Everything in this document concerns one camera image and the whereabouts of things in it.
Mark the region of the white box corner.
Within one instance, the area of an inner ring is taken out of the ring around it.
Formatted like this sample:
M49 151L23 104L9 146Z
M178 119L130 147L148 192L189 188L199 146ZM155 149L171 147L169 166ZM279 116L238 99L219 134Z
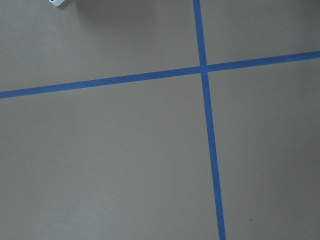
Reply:
M55 7L59 7L65 2L65 0L49 0L49 2L52 3Z

